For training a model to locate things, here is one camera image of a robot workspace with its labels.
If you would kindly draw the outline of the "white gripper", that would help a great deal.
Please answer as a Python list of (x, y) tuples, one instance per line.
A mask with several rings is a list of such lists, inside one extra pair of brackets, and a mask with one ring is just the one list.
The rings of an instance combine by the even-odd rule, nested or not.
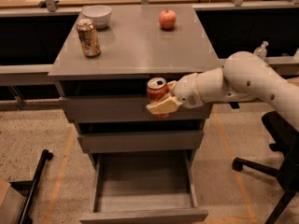
[(148, 111), (152, 115), (160, 115), (177, 112), (181, 105), (186, 108), (203, 106), (204, 101), (198, 90), (198, 78), (199, 75), (193, 73), (182, 77), (178, 82), (168, 82), (168, 89), (174, 96), (165, 95), (151, 100), (147, 105)]

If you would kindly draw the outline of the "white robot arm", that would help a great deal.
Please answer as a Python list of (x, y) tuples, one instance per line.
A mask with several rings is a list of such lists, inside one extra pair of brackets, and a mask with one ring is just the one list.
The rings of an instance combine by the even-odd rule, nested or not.
[(220, 68), (192, 73), (178, 81), (155, 77), (148, 82), (147, 93), (147, 109), (156, 117), (167, 116), (180, 107), (191, 109), (207, 103), (259, 99), (299, 131), (299, 87), (250, 52), (239, 51)]

